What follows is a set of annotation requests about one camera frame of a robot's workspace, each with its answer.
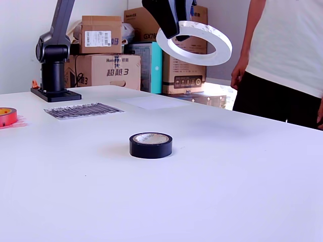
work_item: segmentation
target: black pants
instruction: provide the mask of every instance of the black pants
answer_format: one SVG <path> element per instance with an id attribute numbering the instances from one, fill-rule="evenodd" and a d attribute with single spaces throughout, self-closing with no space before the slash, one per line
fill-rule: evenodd
<path id="1" fill-rule="evenodd" d="M 321 99 L 245 73 L 233 111 L 317 129 Z"/>

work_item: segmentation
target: tape roll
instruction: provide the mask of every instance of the tape roll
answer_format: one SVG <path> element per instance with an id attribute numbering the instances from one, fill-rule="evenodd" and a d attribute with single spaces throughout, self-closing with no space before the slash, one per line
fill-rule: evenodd
<path id="1" fill-rule="evenodd" d="M 0 107 L 0 127 L 12 125 L 17 121 L 17 110 L 9 107 Z"/>
<path id="2" fill-rule="evenodd" d="M 157 33 L 158 45 L 170 56 L 199 66 L 217 66 L 226 63 L 232 55 L 232 44 L 228 37 L 216 28 L 192 21 L 180 21 L 180 34 L 199 37 L 212 44 L 216 51 L 211 54 L 195 54 L 181 49 L 163 31 Z"/>
<path id="3" fill-rule="evenodd" d="M 141 133 L 130 137 L 130 154 L 143 159 L 160 159 L 173 152 L 173 138 L 160 133 Z"/>

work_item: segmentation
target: red tape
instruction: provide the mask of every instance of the red tape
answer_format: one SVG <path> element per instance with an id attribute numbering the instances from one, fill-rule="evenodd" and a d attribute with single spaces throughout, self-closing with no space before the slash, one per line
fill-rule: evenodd
<path id="1" fill-rule="evenodd" d="M 0 107 L 0 127 L 12 125 L 17 121 L 17 110 L 9 107 Z"/>

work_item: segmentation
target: white t-shirt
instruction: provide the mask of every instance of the white t-shirt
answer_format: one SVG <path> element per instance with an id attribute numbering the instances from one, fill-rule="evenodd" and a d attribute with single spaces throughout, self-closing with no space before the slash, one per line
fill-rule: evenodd
<path id="1" fill-rule="evenodd" d="M 266 0 L 246 71 L 323 98 L 323 0 Z"/>

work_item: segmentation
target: barcode label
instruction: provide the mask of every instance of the barcode label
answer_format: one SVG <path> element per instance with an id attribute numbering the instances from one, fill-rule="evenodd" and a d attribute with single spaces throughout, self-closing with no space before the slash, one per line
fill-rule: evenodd
<path id="1" fill-rule="evenodd" d="M 111 31 L 85 31 L 85 47 L 111 47 Z"/>

